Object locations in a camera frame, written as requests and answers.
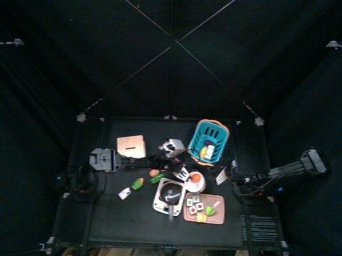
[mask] black tent enclosure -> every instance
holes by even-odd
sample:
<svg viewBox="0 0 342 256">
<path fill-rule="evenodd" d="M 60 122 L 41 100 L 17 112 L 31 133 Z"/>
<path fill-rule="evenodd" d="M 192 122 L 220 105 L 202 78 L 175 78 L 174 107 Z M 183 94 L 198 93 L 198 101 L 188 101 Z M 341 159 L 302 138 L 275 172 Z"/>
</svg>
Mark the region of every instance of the black tent enclosure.
<svg viewBox="0 0 342 256">
<path fill-rule="evenodd" d="M 1 255 L 47 253 L 56 230 L 64 232 L 60 248 L 83 241 L 138 246 L 142 235 L 112 238 L 102 220 L 116 212 L 140 221 L 144 232 L 147 217 L 134 219 L 130 206 L 127 214 L 114 206 L 100 211 L 96 203 L 61 205 L 59 185 L 96 147 L 115 147 L 116 137 L 144 133 L 148 152 L 170 136 L 187 147 L 203 119 L 230 128 L 222 158 L 238 159 L 246 173 L 319 150 L 329 173 L 282 180 L 278 231 L 291 255 L 341 255 L 341 1 L 13 0 L 0 7 Z M 132 179 L 119 175 L 122 182 Z M 99 180 L 108 195 L 98 205 L 118 194 L 111 184 L 119 181 L 108 177 Z M 227 183 L 215 188 L 207 182 L 206 189 L 230 194 L 228 211 L 236 198 Z M 143 203 L 148 189 L 130 198 L 144 195 Z M 242 237 L 242 224 L 224 220 L 219 232 L 235 228 Z M 170 241 L 179 248 L 196 245 L 180 238 L 150 235 L 171 249 Z M 222 241 L 208 239 L 203 248 L 239 250 L 234 239 L 231 248 Z M 246 241 L 242 248 L 252 246 Z"/>
</svg>

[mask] plastic food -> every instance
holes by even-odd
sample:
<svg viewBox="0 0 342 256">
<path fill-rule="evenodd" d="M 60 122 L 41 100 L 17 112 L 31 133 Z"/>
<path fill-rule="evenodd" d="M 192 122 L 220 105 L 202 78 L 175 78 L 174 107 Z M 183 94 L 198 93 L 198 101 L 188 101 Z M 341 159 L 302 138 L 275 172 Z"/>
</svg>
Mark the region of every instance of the plastic food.
<svg viewBox="0 0 342 256">
<path fill-rule="evenodd" d="M 196 214 L 196 222 L 206 222 L 206 221 L 207 221 L 206 214 L 198 212 L 198 214 Z"/>
<path fill-rule="evenodd" d="M 160 174 L 158 174 L 152 179 L 151 179 L 151 183 L 152 184 L 155 184 L 155 183 L 158 183 L 160 180 L 162 180 L 162 178 L 164 178 L 164 174 L 163 173 L 160 173 Z"/>
<path fill-rule="evenodd" d="M 215 208 L 211 206 L 206 207 L 206 214 L 207 216 L 212 216 L 215 214 Z"/>
<path fill-rule="evenodd" d="M 151 170 L 150 170 L 150 176 L 151 176 L 151 177 L 155 177 L 159 173 L 160 173 L 160 171 L 156 170 L 156 169 L 151 169 Z"/>
<path fill-rule="evenodd" d="M 131 185 L 131 188 L 134 190 L 138 190 L 144 185 L 144 178 L 139 178 L 135 180 L 135 182 Z"/>
</svg>

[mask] white object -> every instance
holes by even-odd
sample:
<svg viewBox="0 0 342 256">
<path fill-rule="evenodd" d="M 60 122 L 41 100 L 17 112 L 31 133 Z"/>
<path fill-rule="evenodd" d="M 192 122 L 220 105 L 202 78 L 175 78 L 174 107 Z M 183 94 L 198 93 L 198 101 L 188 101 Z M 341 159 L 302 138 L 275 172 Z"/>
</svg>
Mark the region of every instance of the white object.
<svg viewBox="0 0 342 256">
<path fill-rule="evenodd" d="M 76 115 L 77 122 L 83 123 L 87 120 L 86 114 L 80 113 Z"/>
<path fill-rule="evenodd" d="M 191 206 L 191 207 L 188 208 L 188 212 L 190 212 L 191 215 L 195 214 L 195 213 L 198 212 L 196 206 Z"/>
<path fill-rule="evenodd" d="M 182 208 L 183 208 L 183 201 L 184 201 L 184 197 L 186 197 L 186 188 L 184 188 L 184 183 L 182 182 L 178 182 L 175 180 L 171 180 L 168 178 L 162 178 L 160 181 L 159 181 L 159 185 L 158 185 L 158 189 L 156 189 L 156 192 L 155 192 L 155 199 L 154 199 L 154 205 L 152 205 L 152 208 L 163 213 L 163 214 L 167 214 L 168 215 L 168 205 L 166 202 L 163 202 L 160 200 L 160 190 L 163 188 L 163 186 L 167 184 L 167 183 L 174 183 L 176 185 L 180 185 L 182 186 L 182 194 L 180 194 L 180 198 L 179 198 L 179 202 L 176 205 L 174 205 L 174 216 L 178 216 L 182 212 Z"/>
<path fill-rule="evenodd" d="M 122 198 L 122 200 L 124 200 L 130 195 L 131 195 L 131 189 L 126 188 L 120 193 L 119 193 L 119 197 Z"/>
<path fill-rule="evenodd" d="M 207 152 L 206 152 L 206 155 L 204 155 L 206 159 L 208 159 L 208 160 L 211 159 L 212 154 L 214 154 L 214 150 L 215 150 L 215 147 L 212 145 L 208 145 Z"/>
<path fill-rule="evenodd" d="M 194 195 L 192 196 L 192 201 L 194 201 L 194 203 L 199 203 L 200 202 L 199 195 Z"/>
<path fill-rule="evenodd" d="M 258 116 L 254 120 L 254 123 L 257 126 L 263 126 L 265 124 L 265 120 Z"/>
<path fill-rule="evenodd" d="M 174 158 L 186 151 L 184 144 L 180 140 L 170 139 L 160 147 L 166 152 L 166 157 Z"/>
<path fill-rule="evenodd" d="M 188 171 L 184 167 L 182 168 L 182 170 L 179 172 L 174 172 L 174 175 L 183 181 L 187 181 L 187 179 L 188 179 Z"/>
<path fill-rule="evenodd" d="M 190 207 L 190 206 L 192 206 L 194 205 L 194 201 L 192 201 L 192 199 L 187 199 L 187 206 Z"/>
<path fill-rule="evenodd" d="M 216 177 L 216 183 L 218 185 L 220 185 L 226 179 L 228 178 L 227 174 L 226 174 L 226 168 L 223 168 L 223 170 L 220 171 L 218 177 Z"/>
<path fill-rule="evenodd" d="M 118 152 L 120 155 L 134 158 L 146 157 L 146 147 L 143 135 L 119 137 L 116 139 Z"/>
<path fill-rule="evenodd" d="M 192 180 L 191 180 L 191 177 L 194 176 L 194 175 L 200 175 L 200 180 L 198 181 L 198 182 L 194 182 Z M 187 189 L 187 191 L 188 192 L 192 192 L 192 193 L 200 193 L 203 190 L 204 190 L 204 188 L 206 188 L 206 180 L 204 180 L 204 177 L 203 177 L 203 175 L 202 175 L 202 173 L 200 172 L 191 172 L 190 173 L 190 178 L 188 178 L 188 180 L 184 182 L 184 186 L 186 186 L 186 189 Z"/>
<path fill-rule="evenodd" d="M 202 211 L 204 209 L 203 203 L 196 204 L 196 209 L 198 209 L 198 211 Z"/>
</svg>

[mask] toy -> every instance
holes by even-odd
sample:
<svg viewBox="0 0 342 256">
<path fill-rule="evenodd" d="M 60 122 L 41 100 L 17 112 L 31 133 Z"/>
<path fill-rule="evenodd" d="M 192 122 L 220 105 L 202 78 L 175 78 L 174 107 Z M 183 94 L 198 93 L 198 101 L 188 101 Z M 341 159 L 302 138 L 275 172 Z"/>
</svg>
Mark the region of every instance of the toy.
<svg viewBox="0 0 342 256">
<path fill-rule="evenodd" d="M 119 197 L 122 198 L 122 200 L 124 200 L 130 195 L 132 190 L 138 190 L 142 188 L 142 186 L 144 185 L 144 178 L 139 178 L 134 181 L 131 187 L 126 188 L 120 193 L 119 193 Z"/>
</svg>

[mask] black fabric wall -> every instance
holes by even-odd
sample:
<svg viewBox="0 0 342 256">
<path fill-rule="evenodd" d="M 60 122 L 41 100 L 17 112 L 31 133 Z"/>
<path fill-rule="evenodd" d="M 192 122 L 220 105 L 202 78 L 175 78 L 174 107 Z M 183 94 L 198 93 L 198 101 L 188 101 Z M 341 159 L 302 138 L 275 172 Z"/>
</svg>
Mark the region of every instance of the black fabric wall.
<svg viewBox="0 0 342 256">
<path fill-rule="evenodd" d="M 69 113 L 32 60 L 1 47 L 0 255 L 36 250 L 51 235 L 53 175 L 65 169 L 75 133 Z"/>
<path fill-rule="evenodd" d="M 287 242 L 301 255 L 342 255 L 342 51 L 331 50 L 267 119 L 273 166 L 321 150 L 326 177 L 298 177 L 286 184 L 281 212 Z"/>
</svg>

